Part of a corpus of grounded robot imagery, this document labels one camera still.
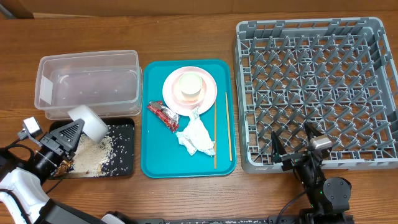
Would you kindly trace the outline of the grey metal bowl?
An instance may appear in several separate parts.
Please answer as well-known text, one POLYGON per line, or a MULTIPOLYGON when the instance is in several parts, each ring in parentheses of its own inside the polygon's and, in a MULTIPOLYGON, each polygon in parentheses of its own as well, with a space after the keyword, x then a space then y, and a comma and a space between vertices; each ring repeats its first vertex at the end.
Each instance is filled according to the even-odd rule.
POLYGON ((68 115, 73 121, 82 119, 84 121, 83 132, 97 144, 99 144, 108 133, 107 125, 86 105, 80 105, 69 110, 68 115))

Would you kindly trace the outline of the white napkin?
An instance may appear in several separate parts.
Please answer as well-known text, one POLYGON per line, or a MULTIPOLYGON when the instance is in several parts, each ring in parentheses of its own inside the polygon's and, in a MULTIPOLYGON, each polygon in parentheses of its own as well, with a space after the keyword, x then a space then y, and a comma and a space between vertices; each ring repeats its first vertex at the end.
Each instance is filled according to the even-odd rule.
POLYGON ((188 125, 183 131, 177 131, 178 143, 186 147, 187 152, 193 156, 197 151, 214 156, 216 154, 215 142, 211 140, 208 130, 200 119, 198 107, 194 108, 189 115, 188 125))

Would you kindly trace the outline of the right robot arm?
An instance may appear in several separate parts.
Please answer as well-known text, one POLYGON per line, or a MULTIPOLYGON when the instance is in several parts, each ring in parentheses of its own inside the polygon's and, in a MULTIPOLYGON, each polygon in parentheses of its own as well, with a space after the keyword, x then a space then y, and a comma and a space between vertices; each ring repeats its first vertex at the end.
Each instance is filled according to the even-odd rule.
POLYGON ((282 170, 291 170, 301 182, 303 192, 293 198, 279 212, 276 223, 354 223, 353 217, 347 217, 351 197, 351 183, 342 177, 326 178, 322 162, 330 155, 333 142, 304 123, 308 138, 305 151, 287 153, 276 132, 271 132, 272 162, 281 163, 282 170), (306 195, 310 208, 303 208, 295 218, 289 218, 284 212, 300 197, 306 195))

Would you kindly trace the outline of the red foil snack wrapper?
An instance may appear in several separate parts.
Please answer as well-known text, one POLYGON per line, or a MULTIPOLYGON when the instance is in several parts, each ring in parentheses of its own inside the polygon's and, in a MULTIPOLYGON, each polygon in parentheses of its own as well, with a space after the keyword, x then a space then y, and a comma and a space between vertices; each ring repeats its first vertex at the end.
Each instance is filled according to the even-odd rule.
POLYGON ((179 128, 179 114, 165 106, 162 101, 150 101, 147 109, 152 111, 171 132, 174 133, 179 128))

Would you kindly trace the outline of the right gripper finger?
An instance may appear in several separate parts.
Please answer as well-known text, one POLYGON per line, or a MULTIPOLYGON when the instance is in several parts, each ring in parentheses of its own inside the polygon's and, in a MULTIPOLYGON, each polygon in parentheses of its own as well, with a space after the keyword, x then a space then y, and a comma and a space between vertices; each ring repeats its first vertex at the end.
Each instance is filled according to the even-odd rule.
POLYGON ((271 148, 271 161, 274 164, 282 162, 282 156, 286 154, 286 151, 275 131, 271 132, 271 148))
POLYGON ((311 138, 323 135, 321 132, 319 132, 317 129, 315 129, 310 123, 304 122, 303 125, 305 128, 305 132, 306 132, 309 144, 310 144, 311 138))

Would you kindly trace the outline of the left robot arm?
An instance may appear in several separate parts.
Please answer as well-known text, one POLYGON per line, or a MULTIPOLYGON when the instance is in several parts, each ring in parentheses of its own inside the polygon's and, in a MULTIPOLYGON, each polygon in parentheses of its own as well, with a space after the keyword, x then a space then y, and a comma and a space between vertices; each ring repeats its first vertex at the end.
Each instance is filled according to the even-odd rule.
POLYGON ((138 221, 120 212, 107 212, 96 218, 81 210, 49 198, 43 183, 60 164, 75 155, 81 134, 102 140, 108 127, 99 118, 75 118, 49 133, 43 133, 34 117, 23 121, 18 139, 1 148, 1 202, 5 204, 15 223, 132 223, 138 221), (38 144, 40 151, 30 152, 23 160, 11 152, 21 147, 21 141, 30 139, 38 144))

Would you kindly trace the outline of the white paper cup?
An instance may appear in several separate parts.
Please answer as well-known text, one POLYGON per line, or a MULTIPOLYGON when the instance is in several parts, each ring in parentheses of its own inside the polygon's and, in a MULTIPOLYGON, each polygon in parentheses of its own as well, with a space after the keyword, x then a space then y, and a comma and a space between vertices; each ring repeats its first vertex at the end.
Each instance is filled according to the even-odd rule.
POLYGON ((178 79, 180 91, 188 97, 197 96, 201 91, 202 84, 202 77, 197 72, 183 73, 178 79))

